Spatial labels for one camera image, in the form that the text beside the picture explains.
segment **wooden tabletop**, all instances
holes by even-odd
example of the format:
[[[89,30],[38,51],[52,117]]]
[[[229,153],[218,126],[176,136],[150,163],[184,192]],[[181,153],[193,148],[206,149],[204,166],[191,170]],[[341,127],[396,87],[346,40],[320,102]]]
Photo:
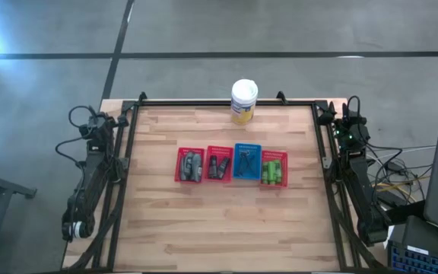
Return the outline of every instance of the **wooden tabletop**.
[[[336,110],[346,101],[326,100]],[[117,117],[121,104],[104,100],[101,110]],[[288,188],[173,180],[179,147],[237,142],[286,151]],[[69,244],[64,266],[91,240]],[[115,271],[321,270],[338,261],[310,107],[256,107],[246,126],[230,121],[228,107],[140,107]]]

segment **blue basket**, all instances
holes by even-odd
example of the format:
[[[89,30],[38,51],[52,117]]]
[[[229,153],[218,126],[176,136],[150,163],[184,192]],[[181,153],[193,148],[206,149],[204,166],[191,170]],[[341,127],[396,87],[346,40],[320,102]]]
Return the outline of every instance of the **blue basket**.
[[[233,177],[260,180],[262,177],[262,146],[237,143],[234,146]]]

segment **green battery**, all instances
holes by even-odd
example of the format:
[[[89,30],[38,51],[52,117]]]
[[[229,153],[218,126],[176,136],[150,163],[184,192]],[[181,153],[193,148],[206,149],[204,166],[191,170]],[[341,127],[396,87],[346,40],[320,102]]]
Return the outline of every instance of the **green battery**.
[[[263,163],[262,182],[268,184],[268,162]]]
[[[274,162],[268,162],[268,181],[272,182],[272,181],[276,181],[277,180],[277,176],[276,176],[276,170],[275,170],[275,163]]]
[[[276,175],[277,175],[277,183],[281,183],[282,175],[281,175],[281,162],[280,160],[274,160]]]

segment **gray floor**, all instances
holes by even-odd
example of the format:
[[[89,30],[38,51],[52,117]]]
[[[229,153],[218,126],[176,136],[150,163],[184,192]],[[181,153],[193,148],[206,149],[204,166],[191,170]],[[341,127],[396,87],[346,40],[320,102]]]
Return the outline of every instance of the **gray floor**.
[[[0,0],[0,53],[112,53],[125,4]],[[438,50],[438,1],[136,0],[122,51],[356,50]],[[67,121],[71,107],[99,106],[109,67],[107,59],[0,60],[0,177],[38,188],[35,200],[11,203],[0,272],[59,268],[60,218],[79,173],[54,147],[78,134]],[[121,60],[111,98],[229,97],[238,78],[254,79],[260,97],[356,94],[376,145],[436,142],[434,57]],[[82,143],[64,149],[84,157]],[[414,166],[432,157],[423,150],[402,158]]]

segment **red plastic bin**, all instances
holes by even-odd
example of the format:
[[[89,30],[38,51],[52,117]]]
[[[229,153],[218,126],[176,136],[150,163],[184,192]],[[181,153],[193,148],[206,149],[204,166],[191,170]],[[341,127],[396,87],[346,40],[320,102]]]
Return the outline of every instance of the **red plastic bin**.
[[[187,152],[192,151],[194,153],[200,154],[202,158],[202,172],[204,170],[204,156],[205,156],[205,150],[203,148],[179,148],[179,153],[176,156],[176,166],[175,166],[175,181],[180,183],[201,183],[202,182],[202,176],[200,182],[195,181],[182,181],[180,179],[180,161],[183,157],[187,155]]]
[[[205,166],[202,170],[204,170],[203,176],[204,180],[210,180],[214,182],[221,182],[221,183],[230,183],[231,181],[231,171],[233,166],[233,153],[234,148],[228,148],[228,147],[218,147],[209,145],[207,147],[207,157],[205,159]],[[221,164],[222,160],[224,160],[225,157],[229,158],[229,164],[227,165],[226,170],[224,171],[224,176],[221,179],[211,179],[209,178],[209,161],[211,160],[211,156],[215,155],[217,157],[217,167]]]
[[[269,187],[288,187],[288,153],[281,151],[262,151],[262,167],[266,161],[280,160],[281,162],[281,184],[264,184],[262,180],[259,181],[260,186]]]

